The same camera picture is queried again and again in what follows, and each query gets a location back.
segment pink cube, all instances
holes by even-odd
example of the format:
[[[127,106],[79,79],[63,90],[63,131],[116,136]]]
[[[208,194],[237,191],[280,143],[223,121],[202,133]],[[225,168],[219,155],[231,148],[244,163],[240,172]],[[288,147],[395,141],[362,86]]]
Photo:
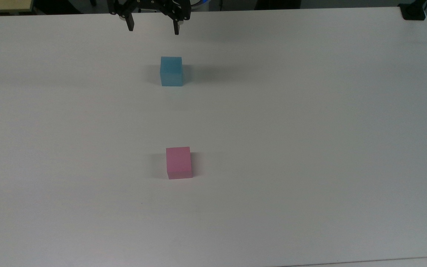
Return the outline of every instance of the pink cube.
[[[166,148],[169,179],[192,178],[190,147]]]

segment white table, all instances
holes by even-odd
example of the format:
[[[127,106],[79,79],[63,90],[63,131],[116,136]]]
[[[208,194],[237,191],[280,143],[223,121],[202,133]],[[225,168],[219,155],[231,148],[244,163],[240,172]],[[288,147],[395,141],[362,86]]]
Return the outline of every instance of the white table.
[[[0,266],[427,257],[427,20],[0,17]],[[161,56],[186,84],[163,88]],[[166,179],[166,147],[196,177]]]

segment cube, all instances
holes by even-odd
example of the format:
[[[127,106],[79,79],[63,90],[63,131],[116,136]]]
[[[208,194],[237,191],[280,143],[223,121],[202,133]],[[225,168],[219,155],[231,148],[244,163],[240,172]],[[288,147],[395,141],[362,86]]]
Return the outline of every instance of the cube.
[[[182,86],[182,58],[162,56],[160,74],[162,86]]]
[[[190,147],[166,148],[169,179],[192,178]]]

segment blue cube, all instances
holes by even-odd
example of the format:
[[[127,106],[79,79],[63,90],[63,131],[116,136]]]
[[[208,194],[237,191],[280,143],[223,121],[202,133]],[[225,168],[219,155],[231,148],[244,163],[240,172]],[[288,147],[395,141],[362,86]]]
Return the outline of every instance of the blue cube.
[[[160,74],[162,86],[182,86],[182,58],[162,56]]]

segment background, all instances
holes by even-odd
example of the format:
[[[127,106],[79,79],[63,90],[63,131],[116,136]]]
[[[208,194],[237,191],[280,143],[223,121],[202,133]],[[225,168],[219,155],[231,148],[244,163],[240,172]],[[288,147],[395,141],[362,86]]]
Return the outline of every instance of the background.
[[[89,0],[70,0],[70,2],[84,14],[108,13],[106,0],[97,0],[92,7]],[[211,0],[208,3],[209,11],[220,11],[220,0]],[[412,3],[413,0],[302,0],[302,9],[327,9],[343,7],[396,7],[399,3]],[[256,0],[223,0],[222,11],[253,10]]]

